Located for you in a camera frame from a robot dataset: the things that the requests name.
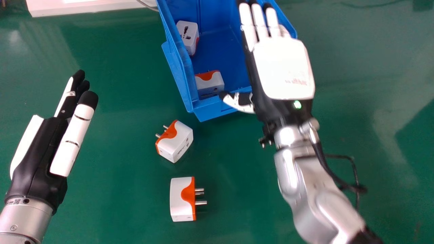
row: green table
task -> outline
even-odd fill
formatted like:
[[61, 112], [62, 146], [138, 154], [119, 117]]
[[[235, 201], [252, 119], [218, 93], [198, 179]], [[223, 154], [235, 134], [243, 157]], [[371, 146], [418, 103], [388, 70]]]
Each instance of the green table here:
[[[369, 189], [366, 222], [386, 243], [432, 243], [432, 1], [386, 3], [279, 1], [310, 54], [325, 151], [353, 155]], [[274, 150], [257, 143], [261, 124], [241, 113], [204, 123], [188, 114], [164, 41], [146, 9], [39, 19], [23, 1], [1, 10], [0, 191], [31, 116], [52, 116], [81, 68], [100, 102], [45, 244], [303, 243], [277, 187]], [[154, 146], [174, 119], [194, 130], [175, 165]], [[349, 164], [329, 163], [352, 181]], [[206, 191], [196, 222], [170, 218], [170, 179], [182, 176]]]

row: white object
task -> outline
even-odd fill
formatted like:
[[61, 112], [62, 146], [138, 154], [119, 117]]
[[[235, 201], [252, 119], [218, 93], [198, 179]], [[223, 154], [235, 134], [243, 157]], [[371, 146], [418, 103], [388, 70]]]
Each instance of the white object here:
[[85, 104], [77, 105], [74, 116], [72, 116], [54, 155], [50, 167], [52, 174], [68, 177], [74, 166], [94, 112], [94, 109], [90, 106]]
[[21, 138], [20, 143], [16, 148], [15, 155], [12, 158], [12, 162], [10, 163], [11, 180], [13, 172], [15, 171], [17, 166], [20, 165], [21, 161], [27, 153], [27, 150], [29, 150], [29, 147], [32, 144], [33, 139], [35, 138], [36, 133], [39, 131], [39, 128], [41, 127], [43, 121], [44, 119], [37, 115], [33, 115], [32, 119], [30, 120], [29, 125], [27, 126], [23, 134], [23, 137]]
[[224, 91], [224, 81], [220, 71], [213, 70], [194, 75], [197, 92], [201, 98], [217, 95]]
[[197, 23], [180, 20], [176, 23], [176, 27], [184, 42], [188, 55], [193, 56], [196, 53], [196, 46], [199, 42], [199, 28]]
[[[156, 7], [155, 0], [142, 0]], [[143, 8], [137, 0], [26, 0], [32, 17]]]
[[164, 128], [166, 130], [162, 135], [156, 134], [157, 153], [170, 162], [176, 163], [192, 144], [193, 130], [178, 120]]
[[301, 41], [290, 37], [261, 39], [253, 49], [253, 56], [268, 97], [313, 99], [315, 81], [306, 47]]
[[203, 188], [195, 188], [194, 177], [173, 178], [170, 181], [170, 215], [173, 222], [195, 221], [196, 205], [207, 201], [197, 201], [196, 195], [203, 195]]

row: power adapter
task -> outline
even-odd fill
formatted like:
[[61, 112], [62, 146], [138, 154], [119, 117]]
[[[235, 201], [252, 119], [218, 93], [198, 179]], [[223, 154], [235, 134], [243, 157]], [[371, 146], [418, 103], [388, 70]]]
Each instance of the power adapter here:
[[201, 99], [215, 96], [224, 91], [224, 81], [220, 71], [213, 70], [194, 75], [197, 93]]
[[176, 23], [176, 28], [184, 42], [188, 55], [193, 56], [196, 53], [196, 46], [199, 42], [197, 23], [180, 20]]
[[196, 221], [196, 205], [206, 205], [207, 201], [197, 201], [203, 195], [203, 188], [195, 188], [194, 177], [173, 178], [170, 181], [170, 215], [173, 222]]
[[193, 130], [178, 120], [173, 121], [169, 127], [163, 125], [164, 133], [155, 134], [157, 153], [165, 159], [176, 163], [187, 151], [193, 142]]

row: blue box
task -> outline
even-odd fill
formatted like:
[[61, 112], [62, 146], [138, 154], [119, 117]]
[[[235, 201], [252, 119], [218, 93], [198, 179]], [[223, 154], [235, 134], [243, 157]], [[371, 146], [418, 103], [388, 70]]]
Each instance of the blue box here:
[[[279, 23], [293, 38], [297, 33], [274, 0]], [[241, 45], [240, 15], [236, 0], [157, 0], [167, 41], [162, 44], [185, 108], [203, 122], [236, 111], [218, 96], [200, 100], [195, 74], [219, 70], [228, 92], [250, 92]], [[196, 22], [199, 43], [190, 57], [176, 28], [179, 20]]]

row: robotic arm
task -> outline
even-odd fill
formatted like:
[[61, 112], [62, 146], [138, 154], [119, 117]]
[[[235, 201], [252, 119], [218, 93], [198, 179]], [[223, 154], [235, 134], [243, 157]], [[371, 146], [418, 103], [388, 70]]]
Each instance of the robotic arm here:
[[54, 117], [34, 115], [10, 167], [0, 215], [0, 243], [40, 244], [63, 202], [69, 175], [98, 104], [79, 70], [68, 81]]
[[304, 44], [279, 25], [270, 3], [238, 4], [252, 93], [223, 92], [220, 98], [240, 111], [256, 113], [263, 123], [260, 144], [276, 145], [279, 189], [298, 233], [312, 244], [382, 243], [335, 182], [356, 193], [366, 189], [341, 180], [325, 160], [319, 123], [311, 114], [315, 83]]

